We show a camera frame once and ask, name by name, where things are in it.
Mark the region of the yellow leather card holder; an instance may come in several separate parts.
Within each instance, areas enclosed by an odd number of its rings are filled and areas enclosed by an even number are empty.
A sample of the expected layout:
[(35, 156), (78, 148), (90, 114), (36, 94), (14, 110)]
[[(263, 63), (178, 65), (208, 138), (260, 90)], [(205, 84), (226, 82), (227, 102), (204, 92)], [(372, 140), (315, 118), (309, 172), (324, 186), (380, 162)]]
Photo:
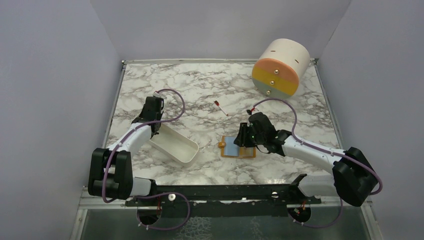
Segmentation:
[(222, 136), (218, 143), (221, 157), (235, 159), (253, 159), (256, 157), (256, 148), (240, 147), (234, 144), (235, 139), (235, 136)]

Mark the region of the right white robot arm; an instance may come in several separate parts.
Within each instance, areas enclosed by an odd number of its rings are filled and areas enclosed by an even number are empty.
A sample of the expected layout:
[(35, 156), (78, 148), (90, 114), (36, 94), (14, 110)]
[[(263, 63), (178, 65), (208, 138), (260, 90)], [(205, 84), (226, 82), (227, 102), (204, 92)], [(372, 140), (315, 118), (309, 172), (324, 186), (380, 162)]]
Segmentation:
[(269, 154), (295, 158), (326, 171), (326, 175), (300, 175), (291, 183), (288, 196), (296, 204), (320, 196), (339, 197), (351, 206), (360, 207), (379, 183), (359, 149), (333, 149), (303, 140), (291, 131), (276, 130), (261, 112), (240, 123), (234, 144), (246, 148), (263, 146)]

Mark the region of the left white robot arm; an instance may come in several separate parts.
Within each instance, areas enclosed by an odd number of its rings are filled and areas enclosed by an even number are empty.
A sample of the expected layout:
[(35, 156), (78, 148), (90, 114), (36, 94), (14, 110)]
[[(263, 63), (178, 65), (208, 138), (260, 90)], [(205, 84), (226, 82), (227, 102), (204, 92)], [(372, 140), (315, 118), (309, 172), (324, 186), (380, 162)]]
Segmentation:
[(132, 156), (158, 133), (164, 106), (164, 98), (146, 97), (141, 113), (131, 121), (126, 133), (107, 148), (93, 151), (88, 178), (91, 196), (102, 197), (109, 203), (129, 198), (135, 189), (144, 205), (155, 203), (157, 191), (151, 188), (152, 180), (133, 178)]

